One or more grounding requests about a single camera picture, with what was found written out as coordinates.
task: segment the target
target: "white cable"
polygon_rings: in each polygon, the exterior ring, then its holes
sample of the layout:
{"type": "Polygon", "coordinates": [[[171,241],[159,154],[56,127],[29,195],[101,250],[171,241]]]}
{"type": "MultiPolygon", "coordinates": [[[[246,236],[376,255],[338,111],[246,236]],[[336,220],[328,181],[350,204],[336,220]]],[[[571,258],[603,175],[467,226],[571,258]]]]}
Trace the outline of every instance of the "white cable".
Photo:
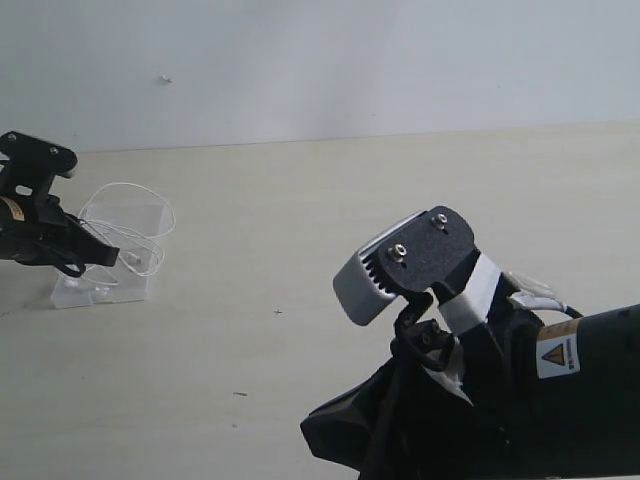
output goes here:
{"type": "MultiPolygon", "coordinates": [[[[82,208],[78,213],[78,219],[80,220],[80,223],[85,228],[90,229],[95,236],[99,237],[104,243],[112,247],[116,245],[109,239],[108,234],[119,235],[120,237],[126,239],[128,242],[133,243],[134,245],[141,248],[142,250],[149,252],[149,254],[151,255],[151,259],[149,260],[149,268],[144,272],[138,271],[133,265],[131,265],[127,261],[127,257],[129,259],[133,259],[134,263],[140,261],[140,257],[135,253],[133,253],[131,249],[125,250],[121,248],[120,251],[118,252],[118,260],[122,262],[124,267],[127,270],[129,270],[129,272],[131,272],[132,274],[142,278],[151,277],[156,273],[158,273],[165,259],[164,249],[160,247],[160,245],[154,240],[169,235],[176,227],[175,211],[173,210],[169,202],[167,202],[164,198],[162,198],[162,196],[160,196],[158,193],[154,192],[150,188],[144,187],[142,185],[138,185],[137,183],[129,183],[129,182],[111,182],[101,186],[98,190],[94,192],[93,195],[91,195],[91,197],[89,197],[89,200],[87,200],[87,202],[82,206],[82,208]],[[88,217],[87,215],[90,213],[90,207],[93,204],[93,201],[95,200],[95,198],[103,190],[109,187],[115,187],[115,186],[126,186],[126,187],[138,188],[156,197],[169,210],[169,213],[171,215],[171,226],[167,229],[167,231],[159,233],[157,235],[144,235],[139,231],[130,227],[125,227],[123,225],[115,225],[110,222],[105,222],[103,220],[98,220],[98,219],[93,219],[88,217]]],[[[111,275],[108,269],[102,265],[89,266],[86,271],[89,272],[95,268],[99,268],[106,275],[113,278],[113,282],[101,282],[98,280],[93,280],[91,278],[86,278],[84,275],[81,277],[82,280],[89,283],[93,283],[95,285],[102,285],[102,286],[109,286],[109,287],[117,286],[119,284],[118,279],[116,279],[113,275],[111,275]]],[[[58,272],[58,274],[65,279],[71,278],[60,272],[58,272]]]]}

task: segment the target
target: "yellow warning triangle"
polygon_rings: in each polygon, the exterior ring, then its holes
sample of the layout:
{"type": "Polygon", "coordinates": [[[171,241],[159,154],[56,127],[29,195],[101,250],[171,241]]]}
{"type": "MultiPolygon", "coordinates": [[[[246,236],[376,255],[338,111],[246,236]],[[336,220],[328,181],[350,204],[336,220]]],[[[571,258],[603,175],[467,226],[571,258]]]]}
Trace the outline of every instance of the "yellow warning triangle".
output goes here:
{"type": "Polygon", "coordinates": [[[564,344],[560,343],[557,347],[549,350],[542,356],[542,359],[546,360],[547,362],[555,363],[556,365],[564,367],[566,365],[564,359],[564,344]]]}

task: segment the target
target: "tan label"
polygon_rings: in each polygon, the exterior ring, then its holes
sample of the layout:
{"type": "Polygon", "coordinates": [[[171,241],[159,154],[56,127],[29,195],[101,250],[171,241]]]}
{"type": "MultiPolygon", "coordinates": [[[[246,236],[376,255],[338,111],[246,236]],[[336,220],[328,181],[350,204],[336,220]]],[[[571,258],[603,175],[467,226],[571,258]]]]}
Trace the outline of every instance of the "tan label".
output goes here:
{"type": "Polygon", "coordinates": [[[580,323],[580,319],[575,318],[566,322],[543,327],[538,332],[538,341],[541,342],[543,340],[575,334],[578,331],[578,323],[580,323]]]}
{"type": "Polygon", "coordinates": [[[7,204],[14,220],[24,222],[24,212],[20,208],[20,205],[18,205],[18,202],[7,197],[0,197],[0,200],[7,204]]]}

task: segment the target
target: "white wall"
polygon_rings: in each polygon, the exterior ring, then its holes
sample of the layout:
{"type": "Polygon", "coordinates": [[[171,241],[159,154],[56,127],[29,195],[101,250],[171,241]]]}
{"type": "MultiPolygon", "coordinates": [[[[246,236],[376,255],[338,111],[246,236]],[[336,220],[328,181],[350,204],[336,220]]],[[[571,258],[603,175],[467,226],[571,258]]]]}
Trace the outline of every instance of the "white wall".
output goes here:
{"type": "Polygon", "coordinates": [[[640,118],[638,18],[636,0],[4,2],[0,131],[96,151],[640,118]]]}
{"type": "Polygon", "coordinates": [[[66,208],[127,179],[178,228],[147,302],[54,311],[52,272],[0,265],[0,478],[355,479],[298,427],[388,358],[397,309],[334,298],[349,255],[445,204],[585,313],[638,303],[639,156],[640,122],[82,155],[66,208]]]}

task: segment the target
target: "white string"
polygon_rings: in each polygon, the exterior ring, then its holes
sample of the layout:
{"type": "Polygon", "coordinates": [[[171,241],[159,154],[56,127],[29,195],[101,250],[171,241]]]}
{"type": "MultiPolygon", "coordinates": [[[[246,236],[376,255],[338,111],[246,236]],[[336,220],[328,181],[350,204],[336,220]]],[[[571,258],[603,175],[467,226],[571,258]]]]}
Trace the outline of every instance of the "white string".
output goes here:
{"type": "MultiPolygon", "coordinates": [[[[111,239],[108,237],[108,234],[115,234],[115,235],[119,235],[120,237],[126,239],[128,242],[136,245],[137,247],[139,247],[140,249],[149,252],[149,254],[151,255],[151,260],[149,261],[149,268],[146,271],[140,272],[138,271],[133,265],[131,265],[128,261],[127,261],[127,256],[130,259],[133,259],[134,262],[135,261],[139,261],[140,257],[138,257],[135,253],[133,253],[131,250],[132,249],[120,249],[119,253],[118,253],[118,261],[122,262],[122,264],[124,265],[124,267],[129,270],[129,272],[131,272],[132,274],[138,276],[138,277],[142,277],[142,278],[147,278],[147,277],[151,277],[155,274],[158,273],[158,271],[160,270],[160,267],[162,266],[162,264],[164,263],[164,259],[165,259],[165,252],[164,249],[154,240],[157,240],[159,238],[165,237],[167,235],[169,235],[176,227],[176,214],[175,211],[173,210],[173,208],[171,207],[171,205],[169,204],[169,202],[167,202],[164,198],[162,198],[158,193],[154,192],[153,190],[151,190],[150,188],[144,187],[142,185],[138,185],[137,183],[129,183],[129,182],[112,182],[112,183],[107,183],[103,186],[101,186],[98,190],[96,190],[94,192],[93,195],[91,195],[91,197],[89,197],[89,200],[87,200],[87,202],[82,206],[82,208],[80,209],[79,213],[78,213],[78,219],[80,220],[80,223],[87,229],[90,229],[92,231],[92,233],[99,237],[104,243],[106,243],[107,245],[110,245],[112,247],[116,247],[117,245],[115,245],[111,239]],[[110,187],[115,187],[115,186],[126,186],[126,187],[134,187],[134,188],[138,188],[141,190],[144,190],[145,192],[153,195],[154,197],[156,197],[158,200],[160,200],[169,210],[169,213],[171,214],[171,226],[167,229],[167,231],[159,233],[157,235],[144,235],[142,233],[140,233],[139,231],[130,228],[130,227],[125,227],[123,225],[115,225],[113,223],[110,222],[105,222],[103,220],[98,220],[98,219],[94,219],[94,218],[90,218],[88,217],[88,215],[90,214],[90,207],[93,204],[93,201],[95,200],[95,198],[105,189],[110,188],[110,187]]],[[[98,281],[98,280],[94,280],[91,278],[86,278],[84,275],[81,277],[81,279],[83,281],[89,282],[89,283],[93,283],[95,285],[103,285],[103,286],[117,286],[118,283],[118,279],[115,278],[106,267],[102,266],[102,265],[91,265],[87,268],[87,272],[94,270],[94,269],[100,269],[102,270],[103,273],[105,273],[107,276],[113,278],[112,282],[102,282],[102,281],[98,281]]],[[[69,281],[74,281],[75,279],[68,277],[67,275],[64,275],[62,273],[58,273],[61,277],[64,278],[68,278],[69,281]]]]}

